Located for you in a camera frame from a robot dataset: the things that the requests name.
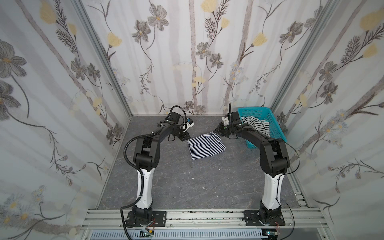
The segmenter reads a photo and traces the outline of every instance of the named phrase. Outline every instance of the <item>gray table surface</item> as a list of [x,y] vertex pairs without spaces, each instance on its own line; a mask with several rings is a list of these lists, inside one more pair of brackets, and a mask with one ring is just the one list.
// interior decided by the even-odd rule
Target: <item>gray table surface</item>
[[[164,117],[133,117],[106,184],[99,209],[119,209],[136,199],[137,172],[123,158],[125,144],[134,136],[150,133]],[[213,131],[221,117],[190,116],[192,138]],[[259,208],[264,192],[260,151],[249,149],[244,139],[222,137],[226,150],[212,157],[192,160],[187,141],[161,143],[160,162],[152,184],[153,209],[246,209]],[[127,149],[132,161],[136,142]],[[281,198],[290,207],[298,202],[284,177]]]

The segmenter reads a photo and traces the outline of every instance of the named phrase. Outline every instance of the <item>striped cloth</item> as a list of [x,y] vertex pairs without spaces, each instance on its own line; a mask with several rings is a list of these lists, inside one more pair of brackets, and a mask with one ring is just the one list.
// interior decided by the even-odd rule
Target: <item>striped cloth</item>
[[259,120],[258,118],[255,118],[253,116],[249,117],[241,117],[241,120],[244,123],[248,123],[251,125],[255,130],[267,135],[270,137],[270,132],[269,132],[269,122],[264,121],[264,120]]
[[188,140],[192,160],[210,157],[224,152],[225,146],[219,135],[214,132],[203,134]]

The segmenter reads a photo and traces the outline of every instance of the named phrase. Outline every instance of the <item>flower center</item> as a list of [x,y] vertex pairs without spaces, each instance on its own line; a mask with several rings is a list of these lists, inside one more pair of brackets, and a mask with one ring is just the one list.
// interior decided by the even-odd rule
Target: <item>flower center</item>
[[5,63],[11,63],[11,60],[9,60],[9,58],[3,58],[3,62],[5,62]]
[[28,214],[23,214],[20,218],[21,218],[22,220],[25,220],[27,217],[28,217]]

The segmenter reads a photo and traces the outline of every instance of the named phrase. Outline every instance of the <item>metal corner post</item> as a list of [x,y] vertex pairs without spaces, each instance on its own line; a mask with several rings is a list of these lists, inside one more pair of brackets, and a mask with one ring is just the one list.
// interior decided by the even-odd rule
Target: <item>metal corner post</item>
[[79,16],[81,22],[83,23],[83,26],[85,27],[87,35],[90,38],[92,45],[103,64],[103,67],[107,70],[107,74],[111,79],[111,84],[113,85],[113,88],[115,89],[116,94],[119,97],[119,100],[124,108],[125,113],[129,118],[131,118],[133,116],[132,111],[129,108],[127,101],[125,100],[125,96],[121,91],[121,88],[119,86],[118,80],[116,79],[116,76],[113,74],[113,69],[105,54],[105,50],[103,49],[103,46],[92,26],[91,20],[89,19],[89,16],[84,8],[83,3],[81,2],[81,0],[71,0],[71,2],[75,8],[77,15]]
[[313,46],[315,45],[321,32],[323,31],[323,29],[327,25],[327,22],[330,19],[333,12],[335,11],[339,1],[340,0],[329,0],[326,3],[324,10],[320,14],[319,20],[314,25],[313,30],[311,31],[308,39],[305,41],[304,46],[300,50],[299,55],[297,56],[292,68],[288,72],[282,86],[279,89],[279,92],[278,92],[276,98],[274,99],[274,101],[271,105],[271,110],[273,113],[277,109],[277,106],[282,101],[286,92],[288,91],[293,79],[295,78],[297,72],[300,70],[301,66],[304,63],[304,60],[307,58],[307,56],[309,55]]

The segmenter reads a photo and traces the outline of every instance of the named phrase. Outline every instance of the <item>blue laundry basket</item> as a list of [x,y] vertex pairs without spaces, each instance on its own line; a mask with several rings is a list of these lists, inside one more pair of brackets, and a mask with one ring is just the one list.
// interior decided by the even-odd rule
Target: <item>blue laundry basket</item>
[[[281,130],[279,124],[277,123],[277,120],[273,115],[271,109],[265,108],[265,107],[243,107],[243,108],[238,108],[237,112],[239,113],[240,118],[253,116],[260,120],[268,121],[271,137],[282,138],[285,142],[287,142],[287,139],[285,138],[283,131]],[[245,140],[245,142],[248,148],[257,148],[248,140]]]

